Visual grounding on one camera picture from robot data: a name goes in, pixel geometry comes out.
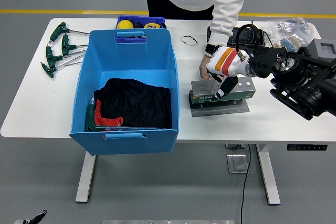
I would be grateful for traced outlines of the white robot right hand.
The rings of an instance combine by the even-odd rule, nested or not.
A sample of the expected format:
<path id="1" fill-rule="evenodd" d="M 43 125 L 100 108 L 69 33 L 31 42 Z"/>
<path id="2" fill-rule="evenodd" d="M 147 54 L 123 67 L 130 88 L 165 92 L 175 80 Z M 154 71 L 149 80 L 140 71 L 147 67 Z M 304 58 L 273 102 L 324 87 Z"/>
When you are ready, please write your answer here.
<path id="1" fill-rule="evenodd" d="M 212 101 L 227 96 L 238 83 L 238 75 L 250 76 L 249 55 L 244 50 L 219 47 L 206 65 L 207 72 L 221 83 Z"/>

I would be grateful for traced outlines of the person's left hand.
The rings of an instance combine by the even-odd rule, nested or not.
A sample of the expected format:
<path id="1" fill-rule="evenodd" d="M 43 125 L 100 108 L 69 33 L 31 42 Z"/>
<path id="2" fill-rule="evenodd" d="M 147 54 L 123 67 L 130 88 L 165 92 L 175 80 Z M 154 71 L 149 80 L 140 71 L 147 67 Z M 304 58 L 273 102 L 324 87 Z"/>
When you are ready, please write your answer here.
<path id="1" fill-rule="evenodd" d="M 206 55 L 203 56 L 199 65 L 199 75 L 203 80 L 210 80 L 211 76 L 207 72 L 206 65 L 209 63 L 210 58 Z"/>

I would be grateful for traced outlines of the black white robot left hand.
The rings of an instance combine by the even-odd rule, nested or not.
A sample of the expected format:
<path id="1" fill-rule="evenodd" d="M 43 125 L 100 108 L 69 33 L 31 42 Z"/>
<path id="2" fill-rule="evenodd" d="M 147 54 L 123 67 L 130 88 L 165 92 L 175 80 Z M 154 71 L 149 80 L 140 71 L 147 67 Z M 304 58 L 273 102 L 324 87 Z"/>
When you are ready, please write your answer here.
<path id="1" fill-rule="evenodd" d="M 36 215 L 33 219 L 17 219 L 14 221 L 14 224 L 38 224 L 46 216 L 47 210 L 43 210 L 41 213 Z"/>

